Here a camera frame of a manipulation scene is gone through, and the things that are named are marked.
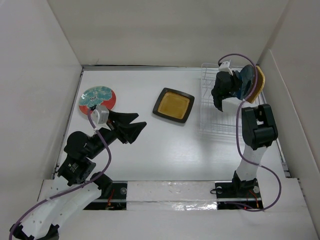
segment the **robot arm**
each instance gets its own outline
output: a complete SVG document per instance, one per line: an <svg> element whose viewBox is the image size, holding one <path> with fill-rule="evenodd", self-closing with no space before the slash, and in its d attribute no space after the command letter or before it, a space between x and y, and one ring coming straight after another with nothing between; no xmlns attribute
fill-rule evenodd
<svg viewBox="0 0 320 240"><path fill-rule="evenodd" d="M237 77L239 74L231 71L229 67L228 71L219 70L214 88L211 91L214 105L220 111L235 116L239 111L242 137L245 142L243 157L253 163L242 159L233 175L231 191L243 195L257 184L258 166L267 148L277 139L278 130L271 106L268 104L256 105L234 97L243 89L243 83Z"/></svg>
<svg viewBox="0 0 320 240"><path fill-rule="evenodd" d="M222 100L222 109L224 112L235 114L242 102L236 97L226 98ZM241 118L242 137L245 142L243 156L254 164L241 160L232 179L237 192L253 189L262 157L278 137L272 109L268 104L256 105L244 102L239 111L239 118Z"/></svg>
<svg viewBox="0 0 320 240"><path fill-rule="evenodd" d="M97 124L106 123L110 128L102 127L98 130L108 146L116 139L123 144L132 144L147 125L146 122L131 123L139 116L137 113L117 113L100 105L91 115ZM92 175L93 182L81 187L96 166L91 160L104 148L105 145L97 134L88 136L81 131L73 132L67 139L64 148L67 157L53 180L47 202L15 227L13 235L20 240L58 240L66 221L76 216L93 200L106 196L113 181L105 174L94 180L100 172ZM73 188L79 189L51 199Z"/></svg>

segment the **dish rack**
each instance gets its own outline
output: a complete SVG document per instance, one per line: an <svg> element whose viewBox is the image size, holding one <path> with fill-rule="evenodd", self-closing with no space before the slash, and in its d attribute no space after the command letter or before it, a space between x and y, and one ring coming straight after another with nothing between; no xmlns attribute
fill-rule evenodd
<svg viewBox="0 0 320 240"><path fill-rule="evenodd" d="M200 131L207 134L236 135L236 114L219 111L214 105L211 90L215 86L218 65L203 63L201 65L201 104L200 104ZM264 103L261 94L255 100L256 104Z"/></svg>

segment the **white table surface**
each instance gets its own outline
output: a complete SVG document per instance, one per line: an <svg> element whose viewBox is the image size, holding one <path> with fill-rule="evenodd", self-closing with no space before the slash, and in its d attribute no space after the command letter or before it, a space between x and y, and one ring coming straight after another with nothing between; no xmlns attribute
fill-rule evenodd
<svg viewBox="0 0 320 240"><path fill-rule="evenodd" d="M172 70L85 71L66 136L74 131L94 133L87 116L80 112L81 94L94 86L107 86L116 94L115 112L138 113L135 122L147 122L133 144L116 140L110 145L112 162L107 175L114 181L210 181L231 180L240 163L234 136L208 137L199 132L200 68L172 68ZM179 124L152 113L163 88L176 89L195 97L186 123ZM61 151L58 162L66 159ZM95 159L99 171L107 163L107 152ZM262 163L281 177L280 153L274 143L266 151Z"/></svg>
<svg viewBox="0 0 320 240"><path fill-rule="evenodd" d="M85 71L77 95L94 86L107 86L117 96L116 112L139 113L137 121L147 126L136 142L111 146L112 163L106 174L114 181L230 180L240 163L234 137L205 137L199 133L201 70L177 68L157 71ZM177 89L195 97L193 109L184 126L152 114L163 88ZM66 136L74 131L92 135L94 131L79 110L72 113ZM65 153L59 160L64 161ZM102 152L94 161L95 171L107 162ZM126 210L81 211L60 232L61 239L199 239L247 240L318 239L297 179L285 178L280 153L274 143L262 163L280 177L279 202L265 212L243 210ZM257 172L264 206L274 201L278 185L263 169ZM159 197L152 195L155 201Z"/></svg>

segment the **ceramic plate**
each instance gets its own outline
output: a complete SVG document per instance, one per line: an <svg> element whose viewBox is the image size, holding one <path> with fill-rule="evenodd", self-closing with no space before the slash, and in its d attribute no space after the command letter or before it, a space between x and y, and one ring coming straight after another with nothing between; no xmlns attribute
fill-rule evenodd
<svg viewBox="0 0 320 240"><path fill-rule="evenodd" d="M115 92L106 86L95 86L86 90L79 99L79 109L87 115L94 105L103 105L111 110L116 104Z"/></svg>
<svg viewBox="0 0 320 240"><path fill-rule="evenodd" d="M190 94L165 87L152 112L162 118L184 124L190 115L194 101L195 97Z"/></svg>

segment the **square plate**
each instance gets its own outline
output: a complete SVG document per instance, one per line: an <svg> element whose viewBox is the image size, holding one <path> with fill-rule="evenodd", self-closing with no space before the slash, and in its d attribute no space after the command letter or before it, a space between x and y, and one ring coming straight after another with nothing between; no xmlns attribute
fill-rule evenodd
<svg viewBox="0 0 320 240"><path fill-rule="evenodd" d="M184 124L194 105L195 97L182 91L164 88L153 107L159 117Z"/></svg>

